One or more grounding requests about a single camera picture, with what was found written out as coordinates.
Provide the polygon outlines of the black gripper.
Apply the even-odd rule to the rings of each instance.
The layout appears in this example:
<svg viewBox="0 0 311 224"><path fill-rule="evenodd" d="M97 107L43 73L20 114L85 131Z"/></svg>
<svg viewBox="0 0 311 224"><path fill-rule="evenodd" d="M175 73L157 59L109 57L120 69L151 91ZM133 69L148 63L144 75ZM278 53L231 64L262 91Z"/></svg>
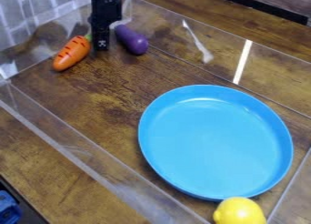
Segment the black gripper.
<svg viewBox="0 0 311 224"><path fill-rule="evenodd" d="M92 45L96 51L105 51L109 48L109 26L121 19L121 0L91 0L89 22Z"/></svg>

